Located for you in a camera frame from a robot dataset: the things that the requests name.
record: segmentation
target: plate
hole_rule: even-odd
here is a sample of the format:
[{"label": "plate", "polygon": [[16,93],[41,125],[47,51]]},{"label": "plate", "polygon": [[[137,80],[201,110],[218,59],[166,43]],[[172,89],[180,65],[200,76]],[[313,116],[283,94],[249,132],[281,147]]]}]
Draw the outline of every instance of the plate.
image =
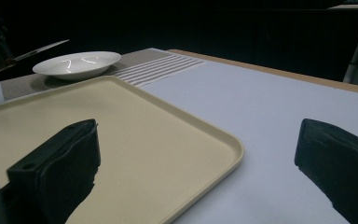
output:
[{"label": "plate", "polygon": [[33,71],[64,80],[82,80],[100,75],[120,58],[120,54],[109,51],[74,53],[38,63]]}]

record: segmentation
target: wooden table edge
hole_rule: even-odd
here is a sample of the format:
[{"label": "wooden table edge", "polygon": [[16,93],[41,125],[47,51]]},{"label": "wooden table edge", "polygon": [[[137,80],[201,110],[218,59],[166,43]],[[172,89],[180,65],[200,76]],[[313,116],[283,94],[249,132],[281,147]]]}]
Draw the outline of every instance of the wooden table edge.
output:
[{"label": "wooden table edge", "polygon": [[354,84],[338,82],[338,81],[334,81],[334,80],[328,80],[328,79],[324,79],[324,78],[320,78],[320,77],[310,77],[310,76],[301,75],[301,74],[297,74],[297,73],[286,72],[286,71],[279,70],[279,69],[254,65],[254,64],[250,64],[250,63],[240,63],[240,62],[236,62],[236,61],[231,61],[231,60],[227,60],[227,59],[223,59],[223,58],[217,58],[214,56],[209,56],[209,55],[204,55],[204,54],[198,54],[198,53],[180,50],[180,49],[168,49],[167,51],[172,52],[172,53],[177,53],[177,54],[183,54],[183,55],[190,56],[190,57],[200,58],[203,60],[209,60],[212,62],[226,63],[226,64],[235,65],[235,66],[239,66],[239,67],[249,68],[249,69],[269,73],[269,74],[276,75],[276,76],[294,78],[297,80],[307,81],[310,83],[324,85],[327,87],[332,87],[332,88],[341,89],[341,90],[345,90],[345,91],[358,92],[358,85],[354,85]]}]

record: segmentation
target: beige tray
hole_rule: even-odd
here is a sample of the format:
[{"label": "beige tray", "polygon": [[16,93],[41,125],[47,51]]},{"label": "beige tray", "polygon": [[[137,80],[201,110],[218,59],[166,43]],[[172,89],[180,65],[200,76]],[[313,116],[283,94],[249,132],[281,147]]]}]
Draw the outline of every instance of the beige tray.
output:
[{"label": "beige tray", "polygon": [[97,77],[0,105],[6,169],[66,125],[96,119],[102,164],[68,223],[168,223],[243,156],[234,136],[115,77]]}]

